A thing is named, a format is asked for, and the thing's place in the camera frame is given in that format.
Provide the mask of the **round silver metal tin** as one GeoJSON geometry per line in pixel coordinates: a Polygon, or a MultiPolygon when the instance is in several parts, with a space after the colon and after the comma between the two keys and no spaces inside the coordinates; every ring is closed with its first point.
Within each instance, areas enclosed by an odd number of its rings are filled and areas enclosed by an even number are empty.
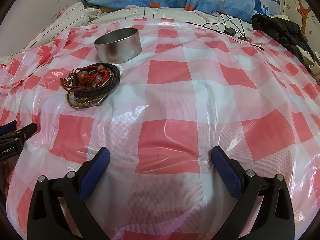
{"type": "Polygon", "coordinates": [[[124,63],[142,52],[139,30],[136,28],[111,31],[97,38],[94,46],[103,63],[124,63]]]}

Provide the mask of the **red white checkered plastic sheet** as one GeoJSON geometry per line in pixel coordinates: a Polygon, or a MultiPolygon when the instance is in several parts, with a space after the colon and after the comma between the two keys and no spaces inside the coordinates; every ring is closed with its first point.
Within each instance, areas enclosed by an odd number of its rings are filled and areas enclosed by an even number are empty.
{"type": "Polygon", "coordinates": [[[259,31],[237,41],[165,19],[64,30],[1,65],[1,124],[12,120],[40,129],[10,173],[7,214],[23,238],[39,176],[63,177],[101,147],[111,162],[87,206],[111,239],[212,238],[236,202],[210,162],[216,145],[284,176],[297,237],[319,210],[319,85],[259,31]],[[73,109],[61,78],[98,62],[94,41],[125,27],[142,52],[100,106],[73,109]]]}

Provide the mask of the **white patterned cloth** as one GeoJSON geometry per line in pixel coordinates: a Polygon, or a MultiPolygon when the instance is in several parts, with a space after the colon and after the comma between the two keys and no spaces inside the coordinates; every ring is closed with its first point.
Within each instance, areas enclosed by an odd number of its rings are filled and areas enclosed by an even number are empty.
{"type": "Polygon", "coordinates": [[[314,79],[319,83],[319,54],[316,52],[315,59],[313,60],[310,53],[308,51],[303,50],[300,48],[299,45],[296,45],[299,52],[302,55],[304,63],[307,65],[307,70],[310,71],[311,75],[314,77],[314,79]]]}

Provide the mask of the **black jacket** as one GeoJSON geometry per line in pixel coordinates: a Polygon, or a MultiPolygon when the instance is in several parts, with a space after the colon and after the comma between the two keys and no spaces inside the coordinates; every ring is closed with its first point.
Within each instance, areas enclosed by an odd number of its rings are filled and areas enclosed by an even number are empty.
{"type": "Polygon", "coordinates": [[[305,63],[299,48],[302,51],[308,52],[311,59],[315,59],[315,55],[311,50],[305,36],[298,24],[279,17],[270,17],[256,14],[251,18],[252,27],[254,30],[259,30],[273,38],[289,52],[295,55],[302,63],[305,63]]]}

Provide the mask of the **white wardrobe with tree decal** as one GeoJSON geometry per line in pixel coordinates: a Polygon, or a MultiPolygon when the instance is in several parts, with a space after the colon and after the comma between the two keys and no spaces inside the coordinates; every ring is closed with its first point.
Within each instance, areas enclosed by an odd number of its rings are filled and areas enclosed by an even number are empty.
{"type": "Polygon", "coordinates": [[[281,0],[281,14],[298,24],[313,51],[319,53],[319,20],[306,0],[281,0]]]}

